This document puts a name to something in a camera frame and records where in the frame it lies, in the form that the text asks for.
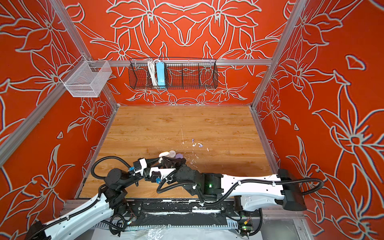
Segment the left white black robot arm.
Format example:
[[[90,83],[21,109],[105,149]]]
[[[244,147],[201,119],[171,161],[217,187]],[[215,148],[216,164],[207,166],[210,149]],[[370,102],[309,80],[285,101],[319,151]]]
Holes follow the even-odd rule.
[[[154,159],[139,159],[133,165],[120,157],[112,157],[126,167],[125,170],[114,168],[103,177],[95,173],[95,168],[108,157],[96,161],[91,167],[94,178],[103,180],[104,184],[98,193],[86,203],[63,215],[62,217],[43,224],[38,221],[27,232],[27,240],[74,240],[98,223],[108,226],[113,235],[119,236],[124,232],[131,219],[126,215],[131,213],[126,200],[126,188],[137,185],[142,179],[151,180],[151,170],[161,167],[163,157]]]

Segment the cream earbud charging case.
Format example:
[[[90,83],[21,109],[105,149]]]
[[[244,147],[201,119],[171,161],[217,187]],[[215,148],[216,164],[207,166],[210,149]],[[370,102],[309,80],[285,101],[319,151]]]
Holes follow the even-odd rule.
[[[159,154],[159,158],[168,157],[169,155],[170,155],[170,152],[162,152]]]

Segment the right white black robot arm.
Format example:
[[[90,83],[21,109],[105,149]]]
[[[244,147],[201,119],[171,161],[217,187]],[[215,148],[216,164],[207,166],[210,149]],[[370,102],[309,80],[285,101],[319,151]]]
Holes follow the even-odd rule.
[[[226,174],[201,173],[186,165],[185,159],[162,157],[160,167],[149,171],[151,182],[158,183],[157,193],[182,187],[196,196],[203,207],[220,205],[234,198],[240,211],[253,212],[271,206],[287,211],[305,211],[304,197],[324,186],[318,178],[294,179],[287,170],[264,177],[236,177]]]

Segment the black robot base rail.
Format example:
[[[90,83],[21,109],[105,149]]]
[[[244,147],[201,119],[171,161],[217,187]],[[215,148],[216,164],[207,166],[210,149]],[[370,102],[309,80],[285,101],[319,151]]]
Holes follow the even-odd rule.
[[[260,222],[260,211],[241,212],[233,199],[213,207],[203,207],[197,199],[128,199],[125,214],[128,231],[199,228],[253,231]]]

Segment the white round charging case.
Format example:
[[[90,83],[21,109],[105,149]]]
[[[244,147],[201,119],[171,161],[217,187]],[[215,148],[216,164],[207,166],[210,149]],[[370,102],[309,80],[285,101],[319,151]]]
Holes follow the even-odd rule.
[[[169,157],[170,158],[175,158],[176,154],[177,153],[175,151],[173,151],[173,150],[169,151]]]

